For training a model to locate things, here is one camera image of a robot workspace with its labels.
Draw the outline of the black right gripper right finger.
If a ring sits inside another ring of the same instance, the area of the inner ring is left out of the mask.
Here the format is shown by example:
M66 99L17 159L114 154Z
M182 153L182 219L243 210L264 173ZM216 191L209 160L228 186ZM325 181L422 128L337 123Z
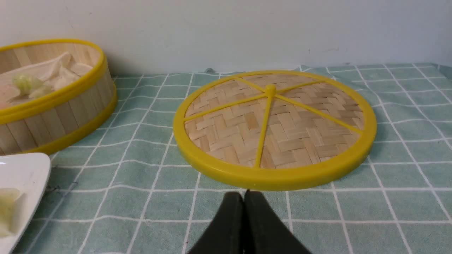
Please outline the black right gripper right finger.
M244 195L245 254L310 254L276 215L261 192Z

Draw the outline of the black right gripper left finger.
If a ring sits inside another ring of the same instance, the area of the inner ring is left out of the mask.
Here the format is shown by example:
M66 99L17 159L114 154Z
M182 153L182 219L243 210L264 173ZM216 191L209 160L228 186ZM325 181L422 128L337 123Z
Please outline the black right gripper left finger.
M243 198L227 192L204 233L189 254L242 254Z

